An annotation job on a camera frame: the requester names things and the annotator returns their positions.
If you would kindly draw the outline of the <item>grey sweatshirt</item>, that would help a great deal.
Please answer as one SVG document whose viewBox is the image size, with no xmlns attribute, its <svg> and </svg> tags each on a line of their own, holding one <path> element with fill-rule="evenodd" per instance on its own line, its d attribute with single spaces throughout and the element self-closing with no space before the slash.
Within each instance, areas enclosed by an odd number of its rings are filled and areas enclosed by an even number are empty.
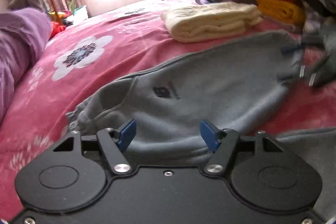
<svg viewBox="0 0 336 224">
<path fill-rule="evenodd" d="M 297 75 L 303 64 L 303 50 L 281 54 L 290 44 L 286 32 L 265 32 L 122 77 L 69 113 L 69 128 L 92 135 L 134 119 L 133 160 L 200 163 L 210 155 L 202 120 L 247 134 L 278 109 L 290 87 L 280 74 Z"/>
</svg>

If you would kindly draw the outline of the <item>grey clothes on chair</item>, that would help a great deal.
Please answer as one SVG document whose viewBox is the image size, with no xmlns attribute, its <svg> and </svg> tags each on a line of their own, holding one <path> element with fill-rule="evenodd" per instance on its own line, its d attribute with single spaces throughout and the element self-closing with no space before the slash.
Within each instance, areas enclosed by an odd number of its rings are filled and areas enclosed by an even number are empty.
<svg viewBox="0 0 336 224">
<path fill-rule="evenodd" d="M 9 10 L 21 10 L 29 7 L 46 12 L 42 0 L 10 0 L 8 5 Z"/>
</svg>

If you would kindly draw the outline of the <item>yellow folded garment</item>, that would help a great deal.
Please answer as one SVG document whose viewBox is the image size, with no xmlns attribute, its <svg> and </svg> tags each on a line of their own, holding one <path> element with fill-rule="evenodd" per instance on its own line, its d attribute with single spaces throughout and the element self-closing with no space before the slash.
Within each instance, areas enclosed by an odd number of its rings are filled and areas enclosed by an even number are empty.
<svg viewBox="0 0 336 224">
<path fill-rule="evenodd" d="M 303 26 L 306 15 L 302 7 L 282 0 L 256 0 L 258 9 L 265 16 L 269 16 L 281 23 L 293 26 Z"/>
</svg>

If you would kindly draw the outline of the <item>folded cream blanket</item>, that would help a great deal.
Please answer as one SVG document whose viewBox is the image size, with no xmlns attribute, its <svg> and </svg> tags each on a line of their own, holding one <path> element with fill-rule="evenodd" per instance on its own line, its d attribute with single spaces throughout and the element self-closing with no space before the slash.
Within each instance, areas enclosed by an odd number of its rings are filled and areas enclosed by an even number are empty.
<svg viewBox="0 0 336 224">
<path fill-rule="evenodd" d="M 161 19 L 173 39 L 196 43 L 243 34 L 262 22 L 261 16 L 256 5 L 222 2 L 166 10 Z"/>
</svg>

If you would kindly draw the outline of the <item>pink floral bed blanket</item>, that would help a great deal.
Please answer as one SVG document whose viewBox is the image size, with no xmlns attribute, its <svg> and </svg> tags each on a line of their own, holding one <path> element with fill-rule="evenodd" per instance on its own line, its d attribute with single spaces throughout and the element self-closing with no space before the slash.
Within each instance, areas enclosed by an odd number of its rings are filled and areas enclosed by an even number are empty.
<svg viewBox="0 0 336 224">
<path fill-rule="evenodd" d="M 22 209 L 14 188 L 17 173 L 59 140 L 68 114 L 108 83 L 148 71 L 178 57 L 238 39 L 280 31 L 261 22 L 241 38 L 180 43 L 161 14 L 196 5 L 196 0 L 146 0 L 95 16 L 67 28 L 48 44 L 14 94 L 1 124 L 1 218 Z M 335 126 L 335 84 L 313 91 L 304 83 L 289 88 L 278 109 L 260 126 L 270 134 Z"/>
</svg>

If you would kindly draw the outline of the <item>red cloth by duvet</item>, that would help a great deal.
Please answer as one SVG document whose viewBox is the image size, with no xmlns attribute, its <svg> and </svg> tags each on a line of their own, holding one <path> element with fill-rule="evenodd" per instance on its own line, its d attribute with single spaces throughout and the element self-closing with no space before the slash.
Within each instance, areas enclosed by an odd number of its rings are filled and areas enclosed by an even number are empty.
<svg viewBox="0 0 336 224">
<path fill-rule="evenodd" d="M 66 29 L 65 25 L 62 25 L 62 24 L 60 24 L 59 22 L 56 22 L 56 21 L 51 22 L 51 27 L 52 27 L 52 32 L 51 32 L 51 35 L 50 35 L 50 39 L 52 39 L 57 34 L 59 34 L 60 32 L 63 32 Z"/>
</svg>

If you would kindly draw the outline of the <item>purple duvet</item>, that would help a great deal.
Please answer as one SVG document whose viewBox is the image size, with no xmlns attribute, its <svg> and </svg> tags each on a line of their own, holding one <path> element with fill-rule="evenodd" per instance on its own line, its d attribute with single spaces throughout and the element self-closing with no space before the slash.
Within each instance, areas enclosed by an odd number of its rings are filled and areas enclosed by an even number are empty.
<svg viewBox="0 0 336 224">
<path fill-rule="evenodd" d="M 15 86 L 39 60 L 51 32 L 49 17 L 37 9 L 1 13 L 1 119 L 11 104 Z"/>
</svg>

